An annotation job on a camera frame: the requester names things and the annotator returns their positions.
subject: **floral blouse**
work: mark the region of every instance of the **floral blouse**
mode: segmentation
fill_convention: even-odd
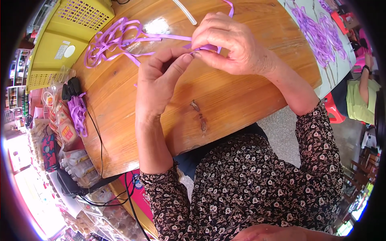
[[[343,170],[324,104],[298,116],[295,132],[299,169],[261,136],[241,135],[197,166],[191,203],[176,162],[162,174],[141,173],[159,239],[230,240],[261,223],[328,231],[340,211]]]

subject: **forearm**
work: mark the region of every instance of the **forearm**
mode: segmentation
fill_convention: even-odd
[[[319,102],[312,87],[275,53],[269,51],[269,55],[275,59],[276,67],[264,76],[280,90],[295,114],[301,116],[312,111]]]
[[[366,68],[363,68],[361,81],[359,82],[359,94],[361,95],[364,102],[366,102],[366,104],[369,104],[368,82],[369,82],[369,70]]]
[[[166,146],[162,126],[157,117],[136,118],[139,168],[146,174],[161,174],[173,166],[173,158]]]

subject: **finger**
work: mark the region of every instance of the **finger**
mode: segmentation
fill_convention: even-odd
[[[233,32],[221,29],[206,29],[192,40],[192,49],[205,44],[231,49],[236,44],[236,36]]]
[[[201,21],[200,25],[203,23],[204,20],[206,19],[211,19],[211,18],[216,18],[216,19],[231,19],[228,15],[222,13],[222,12],[217,12],[217,13],[207,13],[203,20]]]
[[[170,65],[165,74],[158,78],[157,81],[168,82],[168,84],[174,88],[178,79],[188,68],[192,60],[193,56],[190,54],[181,55]]]
[[[232,24],[231,21],[217,19],[217,18],[205,19],[202,21],[200,26],[193,32],[192,41],[194,41],[198,35],[200,35],[202,32],[204,32],[207,29],[235,31],[236,27],[234,26],[234,24]]]
[[[221,54],[214,53],[207,50],[195,51],[192,53],[194,58],[201,59],[208,66],[215,69],[221,69],[229,72],[232,69],[232,61],[225,58]]]
[[[169,61],[172,58],[178,58],[183,54],[187,54],[190,51],[183,47],[176,47],[176,48],[168,48],[168,49],[162,49],[160,51],[157,51],[155,54],[153,54],[149,60],[146,62],[146,64],[161,70],[162,65]]]

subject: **black cable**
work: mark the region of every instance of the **black cable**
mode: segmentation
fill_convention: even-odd
[[[133,195],[133,193],[134,193],[134,188],[135,188],[135,187],[134,187],[134,184],[133,184],[133,189],[132,189],[131,193],[128,193],[128,188],[129,188],[129,186],[130,186],[130,183],[129,183],[128,186],[126,186],[126,190],[125,190],[125,191],[121,192],[121,193],[118,194],[115,198],[113,198],[112,200],[110,200],[110,201],[108,201],[108,202],[93,202],[93,201],[88,200],[88,199],[87,199],[86,197],[84,197],[84,196],[80,196],[80,197],[81,197],[85,202],[87,202],[88,204],[90,204],[90,205],[92,205],[92,206],[95,206],[95,207],[120,206],[120,205],[125,204],[125,203],[127,202],[127,200],[128,200],[128,198],[127,198],[127,199],[118,198],[120,195],[122,195],[122,194],[124,194],[124,193],[127,193],[127,194],[129,194],[129,196],[131,196],[131,195]],[[124,202],[119,203],[119,204],[107,205],[107,204],[109,204],[109,203],[111,203],[111,202],[113,202],[113,201],[115,201],[115,200],[122,200],[122,201],[124,201]]]
[[[117,2],[118,4],[121,4],[121,5],[123,5],[123,4],[127,4],[130,0],[127,0],[126,2],[124,2],[124,3],[121,3],[121,2],[118,2],[118,0],[112,0],[112,1],[114,1],[114,2]]]
[[[100,140],[100,161],[101,161],[101,169],[102,169],[101,172],[100,172],[100,176],[103,178],[103,157],[102,157],[103,145],[102,145],[102,138],[100,137],[99,131],[97,129],[97,125],[95,124],[93,118],[91,117],[90,112],[88,111],[87,107],[86,107],[86,110],[87,110],[88,116],[90,117],[91,121],[93,122],[93,125],[95,127],[96,133],[98,134],[98,137],[99,137],[99,140]]]
[[[127,186],[127,180],[126,180],[126,175],[127,175],[127,172],[125,172],[125,186],[126,186],[126,192],[127,192],[127,195],[128,195],[128,199],[129,199],[129,203],[130,203],[130,207],[131,207],[131,211],[133,211],[133,215],[134,215],[134,218],[139,226],[139,228],[141,229],[142,233],[145,235],[147,241],[150,241],[149,237],[147,236],[144,228],[142,227],[142,225],[139,223],[139,220],[138,220],[138,217],[137,217],[137,214],[135,213],[134,211],[134,207],[133,207],[133,203],[131,202],[131,195],[129,195],[129,189],[128,189],[128,186]]]
[[[120,3],[120,2],[118,2],[117,0],[113,0],[113,1],[116,1],[116,2],[119,3],[119,4],[125,4],[125,3],[128,3],[130,0],[127,0],[127,2],[125,2],[125,3]],[[102,138],[100,137],[99,131],[98,131],[98,129],[97,129],[97,125],[95,124],[94,120],[92,119],[92,117],[91,117],[91,115],[90,115],[90,112],[88,111],[87,107],[86,107],[86,110],[87,110],[87,113],[88,113],[88,115],[89,115],[91,121],[93,122],[93,125],[94,125],[94,127],[95,127],[96,133],[98,134],[98,137],[99,137],[99,140],[100,140],[100,160],[101,160],[101,164],[102,164],[102,166],[101,166],[101,168],[102,168],[102,170],[101,170],[101,176],[102,176],[102,178],[103,178],[103,157],[102,157],[103,145],[102,145]],[[130,171],[130,172],[131,172],[131,174],[132,174],[132,180],[131,180],[131,182],[133,182],[133,180],[136,181],[136,178],[134,178],[134,173],[133,173],[132,171]],[[110,203],[110,202],[112,201],[112,200],[111,200],[111,201],[106,202],[106,203],[104,203],[104,204],[102,204],[102,205],[99,205],[99,204],[97,204],[97,203],[91,203],[91,202],[89,202],[89,200],[87,200],[85,197],[81,197],[81,198],[82,198],[84,201],[86,201],[88,204],[93,205],[93,206],[96,206],[96,207],[120,206],[120,205],[125,204],[125,203],[127,202],[127,200],[128,200],[129,203],[130,203],[131,211],[133,212],[135,221],[137,222],[139,228],[141,229],[142,233],[143,233],[144,236],[146,237],[147,241],[150,241],[150,239],[149,239],[149,237],[147,236],[147,234],[146,234],[144,228],[143,228],[142,225],[139,223],[137,214],[136,214],[135,211],[134,211],[133,203],[132,203],[132,201],[131,201],[131,196],[132,196],[133,193],[134,193],[135,182],[133,183],[133,190],[131,191],[131,193],[129,193],[129,186],[127,185],[126,177],[127,177],[127,172],[125,172],[125,187],[126,187],[126,192],[127,192],[127,199],[124,199],[125,201],[122,202],[122,203],[120,203],[120,204],[107,205],[108,203]]]

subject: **plastic tube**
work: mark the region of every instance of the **plastic tube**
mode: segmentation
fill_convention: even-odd
[[[173,2],[175,4],[177,4],[177,6],[184,12],[184,14],[187,16],[187,18],[189,19],[189,21],[193,24],[193,25],[196,25],[197,24],[197,21],[193,18],[193,16],[190,14],[190,12],[186,9],[186,7],[184,5],[182,5],[182,3],[180,3],[178,0],[173,0]]]

